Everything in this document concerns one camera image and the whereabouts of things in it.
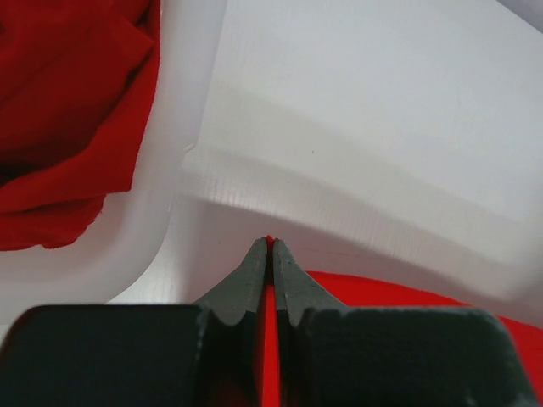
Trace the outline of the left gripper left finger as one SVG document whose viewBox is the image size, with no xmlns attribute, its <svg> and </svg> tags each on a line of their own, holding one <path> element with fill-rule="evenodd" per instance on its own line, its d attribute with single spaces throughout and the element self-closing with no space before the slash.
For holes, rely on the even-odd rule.
<svg viewBox="0 0 543 407">
<path fill-rule="evenodd" d="M 256 406 L 266 239 L 191 304 L 50 304 L 1 345 L 4 406 Z"/>
</svg>

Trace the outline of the white plastic laundry basket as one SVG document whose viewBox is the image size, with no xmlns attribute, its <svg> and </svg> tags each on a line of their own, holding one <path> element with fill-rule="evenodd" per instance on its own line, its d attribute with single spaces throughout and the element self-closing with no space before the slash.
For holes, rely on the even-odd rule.
<svg viewBox="0 0 543 407">
<path fill-rule="evenodd" d="M 109 195 L 71 245 L 2 253 L 2 328 L 37 305 L 108 302 L 153 261 L 183 157 L 199 136 L 226 7 L 223 1 L 161 4 L 158 85 L 132 189 Z"/>
</svg>

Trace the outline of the red t shirt in basket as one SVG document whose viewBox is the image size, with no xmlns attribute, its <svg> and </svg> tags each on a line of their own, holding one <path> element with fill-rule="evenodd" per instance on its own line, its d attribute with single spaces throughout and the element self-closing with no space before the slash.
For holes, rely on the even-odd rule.
<svg viewBox="0 0 543 407">
<path fill-rule="evenodd" d="M 1 4 L 1 248 L 72 244 L 126 192 L 160 64 L 157 1 Z"/>
</svg>

